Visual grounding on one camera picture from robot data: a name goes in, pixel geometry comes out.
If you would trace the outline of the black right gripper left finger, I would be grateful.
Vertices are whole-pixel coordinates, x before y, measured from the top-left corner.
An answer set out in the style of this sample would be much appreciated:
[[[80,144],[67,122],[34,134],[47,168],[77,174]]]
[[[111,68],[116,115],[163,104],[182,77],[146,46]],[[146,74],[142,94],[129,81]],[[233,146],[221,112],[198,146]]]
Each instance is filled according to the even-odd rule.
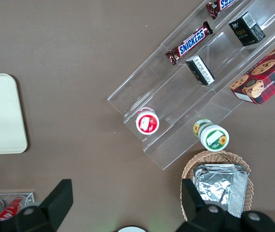
[[[39,206],[28,206],[15,216],[18,232],[56,232],[73,204],[72,180],[63,179]]]

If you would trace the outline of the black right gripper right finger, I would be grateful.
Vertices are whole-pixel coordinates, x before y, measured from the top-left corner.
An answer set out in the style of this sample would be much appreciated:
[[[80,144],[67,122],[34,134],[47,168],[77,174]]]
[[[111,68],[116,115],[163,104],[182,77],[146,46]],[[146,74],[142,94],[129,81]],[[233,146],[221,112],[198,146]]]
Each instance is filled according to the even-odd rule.
[[[206,204],[190,179],[182,179],[181,203],[187,216],[178,232],[241,232],[240,219],[220,206]]]

